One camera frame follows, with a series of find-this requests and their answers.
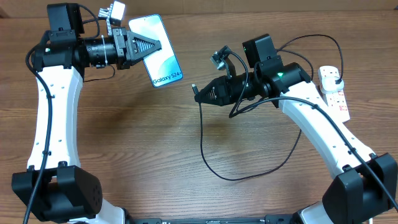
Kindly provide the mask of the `blue Galaxy smartphone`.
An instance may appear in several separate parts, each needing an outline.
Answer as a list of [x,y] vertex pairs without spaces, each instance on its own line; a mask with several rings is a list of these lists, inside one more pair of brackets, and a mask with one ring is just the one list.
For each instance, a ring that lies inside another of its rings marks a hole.
[[174,49],[160,15],[137,17],[128,23],[132,32],[160,42],[161,48],[144,57],[153,87],[168,85],[183,78]]

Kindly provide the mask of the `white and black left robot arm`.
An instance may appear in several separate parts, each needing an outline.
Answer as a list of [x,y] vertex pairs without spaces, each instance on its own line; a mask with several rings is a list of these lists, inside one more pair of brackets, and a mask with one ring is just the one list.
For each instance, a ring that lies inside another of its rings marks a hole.
[[83,6],[47,6],[50,29],[25,57],[38,86],[34,146],[24,172],[12,176],[12,190],[26,206],[25,217],[55,223],[131,223],[128,211],[103,198],[99,179],[83,170],[76,131],[85,68],[124,70],[161,50],[160,41],[121,26],[125,5],[101,9],[107,36],[84,36]]

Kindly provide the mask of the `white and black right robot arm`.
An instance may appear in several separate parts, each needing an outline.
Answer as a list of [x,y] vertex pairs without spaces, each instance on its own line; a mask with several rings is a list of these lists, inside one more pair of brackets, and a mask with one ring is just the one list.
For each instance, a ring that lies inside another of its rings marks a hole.
[[272,102],[310,140],[330,172],[322,199],[293,214],[267,215],[266,223],[362,223],[397,208],[397,162],[377,155],[356,138],[321,98],[313,75],[299,64],[284,65],[268,34],[243,43],[244,73],[237,75],[223,47],[211,56],[226,75],[194,91],[198,104],[231,105],[231,117]]

